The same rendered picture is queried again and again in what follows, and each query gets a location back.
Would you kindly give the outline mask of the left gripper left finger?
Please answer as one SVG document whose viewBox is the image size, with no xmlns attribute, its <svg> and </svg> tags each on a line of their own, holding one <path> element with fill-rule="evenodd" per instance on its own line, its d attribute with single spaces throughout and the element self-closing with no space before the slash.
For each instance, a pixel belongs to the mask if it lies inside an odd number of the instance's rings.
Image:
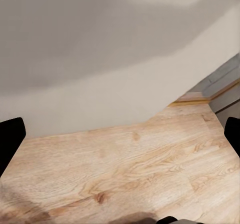
<svg viewBox="0 0 240 224">
<path fill-rule="evenodd" d="M 0 177 L 25 137 L 22 117 L 0 122 Z"/>
</svg>

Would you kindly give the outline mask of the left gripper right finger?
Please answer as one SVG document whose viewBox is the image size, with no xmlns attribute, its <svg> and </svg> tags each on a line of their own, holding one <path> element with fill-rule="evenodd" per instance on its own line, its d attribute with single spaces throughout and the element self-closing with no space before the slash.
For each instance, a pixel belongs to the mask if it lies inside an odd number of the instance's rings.
<svg viewBox="0 0 240 224">
<path fill-rule="evenodd" d="M 240 119 L 228 117 L 224 135 L 240 157 Z"/>
</svg>

